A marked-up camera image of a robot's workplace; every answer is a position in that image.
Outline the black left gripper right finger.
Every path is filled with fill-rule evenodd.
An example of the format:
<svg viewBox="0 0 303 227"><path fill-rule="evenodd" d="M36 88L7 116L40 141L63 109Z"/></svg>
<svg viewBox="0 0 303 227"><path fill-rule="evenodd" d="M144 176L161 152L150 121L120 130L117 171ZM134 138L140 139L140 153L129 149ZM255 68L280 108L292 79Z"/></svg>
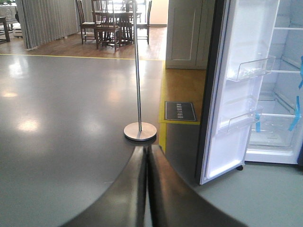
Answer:
<svg viewBox="0 0 303 227"><path fill-rule="evenodd" d="M159 145L147 148L148 192L154 227L243 227L199 196L173 169Z"/></svg>

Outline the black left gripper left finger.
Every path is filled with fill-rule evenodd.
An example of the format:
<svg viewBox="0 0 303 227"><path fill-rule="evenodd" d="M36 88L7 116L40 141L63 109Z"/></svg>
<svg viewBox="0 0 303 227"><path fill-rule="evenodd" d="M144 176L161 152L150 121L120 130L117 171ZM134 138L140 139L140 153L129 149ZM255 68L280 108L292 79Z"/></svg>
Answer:
<svg viewBox="0 0 303 227"><path fill-rule="evenodd" d="M137 146L110 187L64 227L143 227L146 202L146 162Z"/></svg>

